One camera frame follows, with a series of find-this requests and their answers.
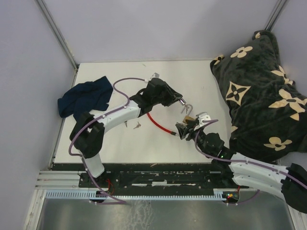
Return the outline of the brass padlock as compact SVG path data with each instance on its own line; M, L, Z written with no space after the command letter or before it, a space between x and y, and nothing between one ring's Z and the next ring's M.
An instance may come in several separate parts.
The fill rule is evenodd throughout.
M192 106L191 104L188 104L188 105L190 106L190 111L189 111L188 114L185 115L185 117L184 117L184 119L183 119L183 123L184 123L184 124L187 124L187 123L188 123L187 120L195 120L194 118L192 118L192 117L190 116L190 114L191 114L191 112L192 112L192 110L193 110L193 106Z

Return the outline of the silver key bunch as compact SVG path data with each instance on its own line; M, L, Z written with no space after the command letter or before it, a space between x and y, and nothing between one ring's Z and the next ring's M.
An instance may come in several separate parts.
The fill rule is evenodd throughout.
M188 114L189 111L190 111L190 106L189 106L188 104L186 104L186 105L184 105L184 107L183 107L181 113L184 113L184 112L185 112L186 114Z

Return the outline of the red cable lock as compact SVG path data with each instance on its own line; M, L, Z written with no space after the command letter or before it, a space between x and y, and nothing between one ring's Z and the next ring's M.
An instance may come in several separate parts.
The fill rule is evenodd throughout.
M164 132L166 132L166 133L168 133L168 134L170 134L170 135L172 135L172 136L177 136L177 137L179 136L179 134L178 134L177 132L168 129L168 128L162 126L161 124L159 124L157 121L155 121L155 120L153 119L153 117L151 116L150 112L148 112L146 115L147 115L147 117L149 118L149 120L150 120L157 128L159 128L160 130L162 130L162 131L164 131Z

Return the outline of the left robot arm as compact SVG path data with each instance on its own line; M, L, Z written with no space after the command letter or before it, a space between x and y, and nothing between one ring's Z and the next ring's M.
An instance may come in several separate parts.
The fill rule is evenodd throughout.
M146 87L135 95L127 97L127 102L109 110L102 115L94 116L83 113L77 120L71 134L69 154L80 156L85 169L90 175L90 182L101 187L106 182L105 168L99 152L103 145L104 135L112 128L149 113L155 105L169 107L176 102L185 105L183 96L173 90L165 81L158 77L143 81Z

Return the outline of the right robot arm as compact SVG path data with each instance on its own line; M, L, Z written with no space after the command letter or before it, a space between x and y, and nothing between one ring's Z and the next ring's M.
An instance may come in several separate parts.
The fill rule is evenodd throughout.
M225 147L217 133L204 133L212 120L200 124L198 120L176 123L179 137L194 142L196 150L217 163L220 182L225 187L247 186L277 196L293 209L307 211L307 172L295 163L290 166L258 161Z

